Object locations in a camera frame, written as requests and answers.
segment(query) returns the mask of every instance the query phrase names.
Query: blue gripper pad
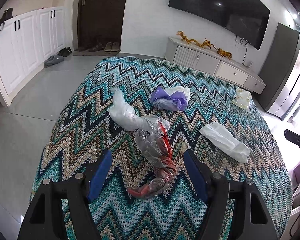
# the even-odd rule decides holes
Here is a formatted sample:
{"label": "blue gripper pad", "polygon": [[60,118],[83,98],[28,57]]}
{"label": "blue gripper pad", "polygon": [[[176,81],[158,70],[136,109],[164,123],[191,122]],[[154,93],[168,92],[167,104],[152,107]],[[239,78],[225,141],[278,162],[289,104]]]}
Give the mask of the blue gripper pad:
{"label": "blue gripper pad", "polygon": [[90,191],[87,196],[89,203],[92,203],[96,198],[99,197],[103,184],[106,181],[106,177],[110,170],[111,164],[112,164],[111,151],[106,150],[102,162],[100,163],[97,171],[95,172],[92,179],[90,180]]}
{"label": "blue gripper pad", "polygon": [[207,182],[204,180],[199,171],[199,168],[195,164],[192,157],[189,155],[188,151],[185,151],[185,153],[183,154],[183,162],[191,179],[192,185],[194,186],[194,190],[197,193],[197,196],[202,199],[203,202],[207,203]]}

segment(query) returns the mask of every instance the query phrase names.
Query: television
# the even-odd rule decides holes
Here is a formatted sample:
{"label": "television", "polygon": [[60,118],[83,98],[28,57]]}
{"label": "television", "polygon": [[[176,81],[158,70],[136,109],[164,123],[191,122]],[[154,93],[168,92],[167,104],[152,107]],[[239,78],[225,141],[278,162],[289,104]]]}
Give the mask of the television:
{"label": "television", "polygon": [[258,50],[270,15],[260,0],[170,0],[169,7],[210,20]]}

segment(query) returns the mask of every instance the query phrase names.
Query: bed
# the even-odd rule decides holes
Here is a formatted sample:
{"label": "bed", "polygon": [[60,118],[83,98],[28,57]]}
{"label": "bed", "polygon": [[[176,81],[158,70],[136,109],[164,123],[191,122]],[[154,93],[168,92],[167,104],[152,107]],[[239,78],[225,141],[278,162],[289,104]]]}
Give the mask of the bed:
{"label": "bed", "polygon": [[[184,112],[157,111],[148,95],[158,86],[189,87],[191,99]],[[161,195],[139,200],[128,187],[144,184],[154,169],[125,131],[109,117],[112,87],[119,87],[139,116],[155,114],[170,121],[168,136],[177,175]],[[284,232],[292,207],[291,182],[278,145],[251,100],[250,112],[231,103],[236,86],[208,74],[160,59],[110,57],[89,73],[70,98],[45,146],[31,196],[45,178],[69,179],[95,162],[102,149],[113,153],[113,164],[101,194],[89,207],[103,239],[194,239],[206,205],[197,197],[183,165],[183,152],[192,149],[212,171],[229,180],[252,178],[271,214],[278,236]],[[199,133],[218,121],[250,149],[241,164]],[[69,239],[75,239],[67,201],[63,201]],[[220,239],[227,239],[233,202],[229,201]]]}

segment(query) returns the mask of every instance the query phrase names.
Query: plastic bag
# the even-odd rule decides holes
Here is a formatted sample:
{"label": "plastic bag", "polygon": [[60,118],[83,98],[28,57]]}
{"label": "plastic bag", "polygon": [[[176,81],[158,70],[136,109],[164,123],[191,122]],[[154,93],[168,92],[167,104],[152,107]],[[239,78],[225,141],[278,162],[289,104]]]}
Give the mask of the plastic bag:
{"label": "plastic bag", "polygon": [[178,86],[164,90],[158,87],[149,97],[158,110],[184,111],[190,99],[190,89]]}
{"label": "plastic bag", "polygon": [[220,123],[212,122],[202,127],[199,132],[208,138],[213,145],[240,163],[247,163],[250,150],[238,141]]}
{"label": "plastic bag", "polygon": [[176,166],[172,160],[172,150],[165,128],[159,122],[159,129],[153,127],[150,132],[138,129],[136,144],[144,157],[158,168],[156,178],[141,187],[128,188],[135,198],[147,199],[165,191],[174,180]]}
{"label": "plastic bag", "polygon": [[124,100],[123,93],[119,88],[112,88],[111,91],[114,95],[113,106],[109,108],[109,115],[123,129],[134,131],[140,128],[150,131],[153,127],[159,127],[158,122],[161,121],[165,130],[169,130],[169,121],[156,115],[137,116],[134,108]]}
{"label": "plastic bag", "polygon": [[231,101],[232,104],[250,111],[250,99],[252,98],[251,93],[241,88],[237,88],[237,95],[235,99]]}

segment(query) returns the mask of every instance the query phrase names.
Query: stainless steel refrigerator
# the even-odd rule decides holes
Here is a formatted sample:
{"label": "stainless steel refrigerator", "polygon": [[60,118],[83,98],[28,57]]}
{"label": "stainless steel refrigerator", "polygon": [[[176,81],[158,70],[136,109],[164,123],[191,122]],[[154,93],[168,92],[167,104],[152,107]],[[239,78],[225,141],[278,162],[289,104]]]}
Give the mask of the stainless steel refrigerator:
{"label": "stainless steel refrigerator", "polygon": [[282,120],[300,96],[300,33],[278,24],[267,59],[259,73],[266,84],[257,97],[262,108]]}

